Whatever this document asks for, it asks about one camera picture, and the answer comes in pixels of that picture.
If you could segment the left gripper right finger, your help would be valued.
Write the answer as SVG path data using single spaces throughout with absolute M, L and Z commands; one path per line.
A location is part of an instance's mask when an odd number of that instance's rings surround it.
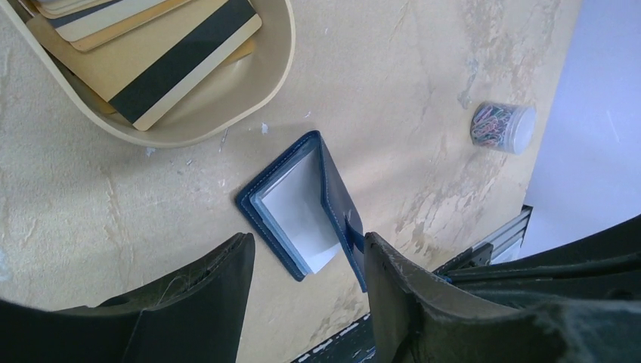
M 364 238 L 379 362 L 638 362 L 640 219 L 513 262 L 433 274 Z

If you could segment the blue leather card holder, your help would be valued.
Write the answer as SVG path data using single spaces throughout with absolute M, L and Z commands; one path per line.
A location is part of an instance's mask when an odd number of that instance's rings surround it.
M 249 181 L 235 203 L 294 280 L 317 274 L 343 252 L 367 291 L 363 224 L 318 130 Z

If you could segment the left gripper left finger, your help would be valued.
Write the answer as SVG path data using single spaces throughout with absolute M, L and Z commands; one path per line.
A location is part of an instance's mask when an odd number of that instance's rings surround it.
M 251 234 L 95 307 L 1 303 L 3 362 L 234 362 L 255 261 Z

